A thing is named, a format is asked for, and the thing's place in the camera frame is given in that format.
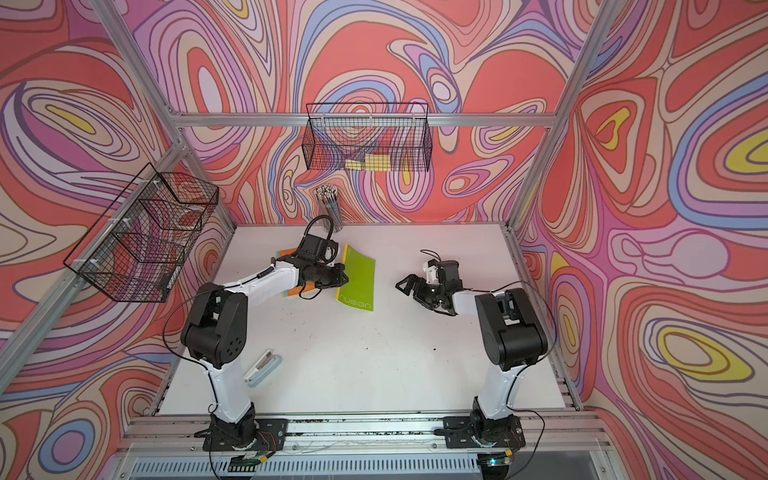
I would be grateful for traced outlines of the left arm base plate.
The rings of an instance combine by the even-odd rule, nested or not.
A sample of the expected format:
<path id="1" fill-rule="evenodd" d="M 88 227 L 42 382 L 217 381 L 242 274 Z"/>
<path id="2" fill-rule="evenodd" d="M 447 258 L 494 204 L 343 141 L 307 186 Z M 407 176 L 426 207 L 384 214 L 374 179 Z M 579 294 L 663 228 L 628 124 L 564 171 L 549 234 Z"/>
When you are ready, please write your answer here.
<path id="1" fill-rule="evenodd" d="M 201 432 L 206 452 L 276 452 L 284 448 L 288 420 L 283 418 L 245 418 L 228 423 L 216 416 Z"/>

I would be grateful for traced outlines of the remaining cream lined notebook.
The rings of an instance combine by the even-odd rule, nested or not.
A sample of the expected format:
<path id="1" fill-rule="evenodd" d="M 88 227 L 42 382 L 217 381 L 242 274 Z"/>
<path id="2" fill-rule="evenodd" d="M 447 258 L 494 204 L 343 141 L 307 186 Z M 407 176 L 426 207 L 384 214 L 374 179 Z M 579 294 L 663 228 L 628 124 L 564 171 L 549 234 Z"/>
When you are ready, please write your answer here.
<path id="1" fill-rule="evenodd" d="M 276 256 L 283 257 L 286 255 L 291 255 L 295 252 L 296 252 L 296 248 L 278 250 L 276 252 Z M 289 298 L 289 297 L 299 296 L 300 294 L 309 295 L 311 292 L 316 292 L 316 291 L 317 291 L 317 288 L 315 284 L 312 282 L 307 282 L 304 286 L 296 286 L 292 289 L 285 290 L 282 293 L 282 296 L 284 298 Z"/>

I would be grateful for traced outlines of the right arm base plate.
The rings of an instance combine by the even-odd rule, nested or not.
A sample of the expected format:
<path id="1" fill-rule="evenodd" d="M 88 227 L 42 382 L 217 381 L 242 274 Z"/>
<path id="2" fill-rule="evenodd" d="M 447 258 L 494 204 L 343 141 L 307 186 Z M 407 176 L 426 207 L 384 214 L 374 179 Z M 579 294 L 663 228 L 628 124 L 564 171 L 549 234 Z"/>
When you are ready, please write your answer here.
<path id="1" fill-rule="evenodd" d="M 517 451 L 526 446 L 520 419 L 510 415 L 488 420 L 470 416 L 446 416 L 443 426 L 434 431 L 448 449 L 502 448 Z"/>

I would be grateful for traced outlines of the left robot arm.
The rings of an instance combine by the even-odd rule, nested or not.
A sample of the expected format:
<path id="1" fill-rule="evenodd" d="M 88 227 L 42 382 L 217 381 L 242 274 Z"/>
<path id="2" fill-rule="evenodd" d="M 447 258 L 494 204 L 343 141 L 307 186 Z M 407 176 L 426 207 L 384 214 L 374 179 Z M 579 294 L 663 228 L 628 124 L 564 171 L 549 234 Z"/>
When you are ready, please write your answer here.
<path id="1" fill-rule="evenodd" d="M 255 274 L 229 284 L 199 288 L 187 315 L 181 342 L 190 359 L 206 371 L 214 396 L 213 425 L 232 437 L 256 434 L 255 407 L 246 392 L 240 355 L 248 310 L 284 291 L 311 283 L 324 291 L 346 285 L 345 266 L 336 261 L 338 243 L 306 233 L 291 253 L 271 260 Z"/>

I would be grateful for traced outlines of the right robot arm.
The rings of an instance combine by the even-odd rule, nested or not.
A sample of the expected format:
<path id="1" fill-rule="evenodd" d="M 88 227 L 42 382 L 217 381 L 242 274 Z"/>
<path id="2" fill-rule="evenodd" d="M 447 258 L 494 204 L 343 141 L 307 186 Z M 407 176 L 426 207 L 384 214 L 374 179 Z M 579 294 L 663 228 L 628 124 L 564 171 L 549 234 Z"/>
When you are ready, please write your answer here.
<path id="1" fill-rule="evenodd" d="M 410 274 L 395 288 L 422 307 L 450 317 L 478 320 L 484 352 L 490 362 L 480 393 L 468 416 L 448 416 L 434 434 L 449 449 L 506 448 L 526 445 L 521 421 L 513 408 L 526 371 L 549 352 L 546 329 L 519 281 L 496 290 L 470 289 L 455 260 L 433 258 L 422 276 Z"/>

